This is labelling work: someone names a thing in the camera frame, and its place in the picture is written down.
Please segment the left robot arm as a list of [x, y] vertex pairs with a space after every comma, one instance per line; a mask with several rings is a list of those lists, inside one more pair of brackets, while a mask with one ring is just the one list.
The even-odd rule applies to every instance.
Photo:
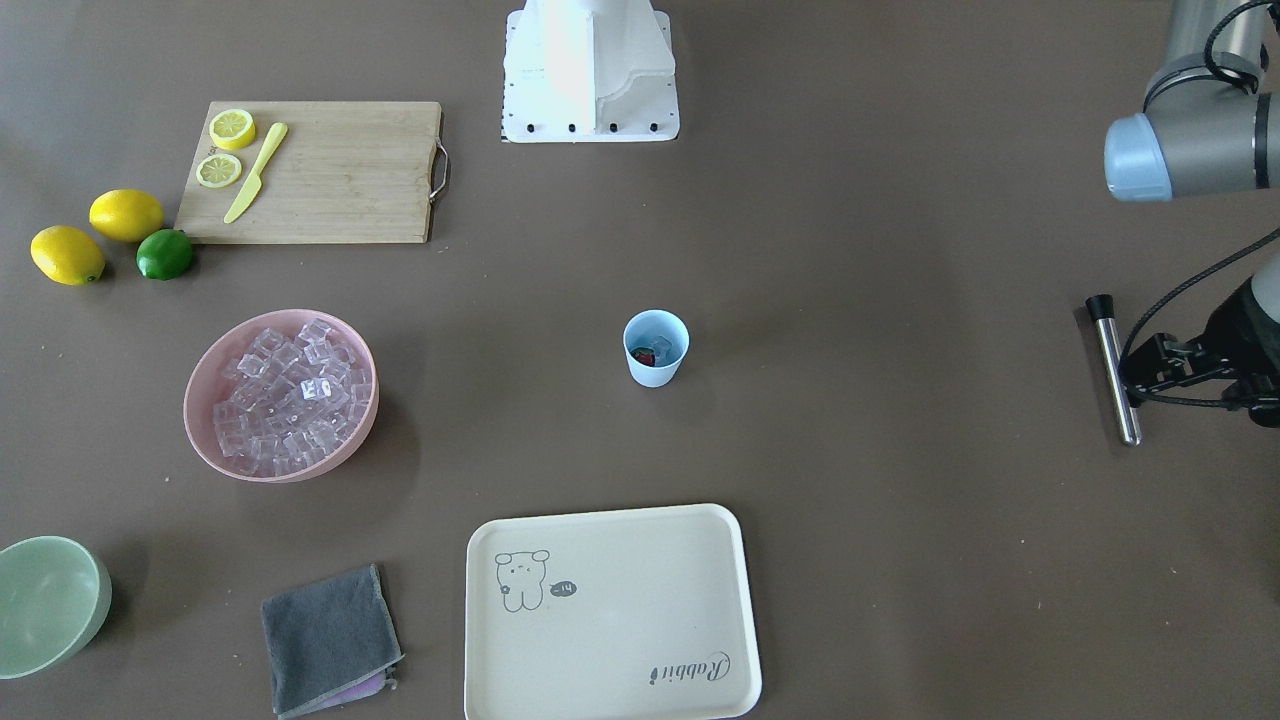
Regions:
[[[1262, 88], [1270, 59], [1266, 27], [1275, 1], [1176, 1], [1165, 60], [1143, 108], [1115, 120], [1103, 147], [1111, 195], [1125, 202], [1252, 190], [1279, 178], [1277, 95]], [[1267, 260], [1211, 313], [1204, 329], [1181, 342], [1157, 333], [1120, 341], [1114, 301], [1085, 301], [1100, 340], [1123, 443], [1142, 439], [1138, 407], [1147, 402], [1194, 407], [1175, 389], [1225, 383], [1213, 407], [1243, 410], [1258, 427], [1279, 423], [1279, 268]]]

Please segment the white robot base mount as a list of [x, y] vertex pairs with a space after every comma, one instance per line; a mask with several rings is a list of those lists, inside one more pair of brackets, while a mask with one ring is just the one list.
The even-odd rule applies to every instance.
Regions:
[[680, 135], [671, 19], [649, 1], [526, 1], [507, 15], [504, 50], [506, 142]]

